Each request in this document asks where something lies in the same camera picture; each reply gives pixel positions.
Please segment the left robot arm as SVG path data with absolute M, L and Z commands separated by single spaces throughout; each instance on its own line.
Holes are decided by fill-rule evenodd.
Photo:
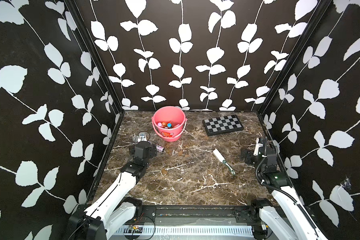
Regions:
M 78 207 L 69 218 L 64 240 L 108 240 L 126 222 L 133 219 L 142 204 L 126 194 L 147 172 L 157 146 L 147 141 L 130 147 L 127 163 L 113 184 L 90 206 Z

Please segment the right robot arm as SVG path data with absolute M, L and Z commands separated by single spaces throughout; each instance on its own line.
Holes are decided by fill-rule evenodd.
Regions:
M 250 206 L 237 213 L 244 220 L 257 224 L 253 236 L 266 240 L 276 236 L 279 240 L 325 240 L 325 234 L 314 221 L 298 195 L 289 184 L 287 176 L 279 170 L 277 153 L 267 144 L 257 143 L 255 150 L 241 150 L 241 160 L 255 168 L 255 177 L 278 203 L 255 199 Z

